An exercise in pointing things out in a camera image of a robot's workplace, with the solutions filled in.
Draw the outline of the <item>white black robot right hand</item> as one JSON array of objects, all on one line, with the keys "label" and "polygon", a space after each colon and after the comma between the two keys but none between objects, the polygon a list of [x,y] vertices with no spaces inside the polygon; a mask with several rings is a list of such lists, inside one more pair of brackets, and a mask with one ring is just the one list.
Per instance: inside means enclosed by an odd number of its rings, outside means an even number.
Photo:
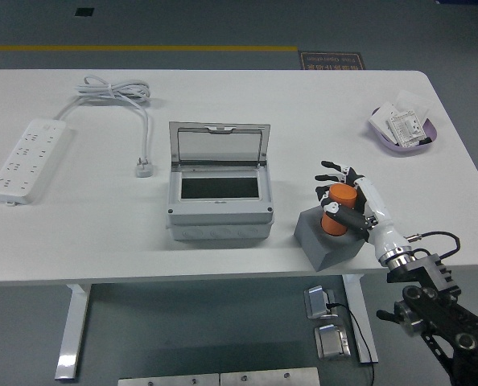
[{"label": "white black robot right hand", "polygon": [[[315,189],[324,215],[350,230],[360,232],[365,241],[374,247],[375,257],[382,266],[395,269],[410,263],[414,259],[410,242],[396,230],[393,218],[373,182],[350,166],[330,161],[322,161],[321,165],[334,170],[332,174],[315,176],[315,180],[324,183]],[[357,203],[353,208],[332,197],[332,188],[338,183],[356,190]]]}]

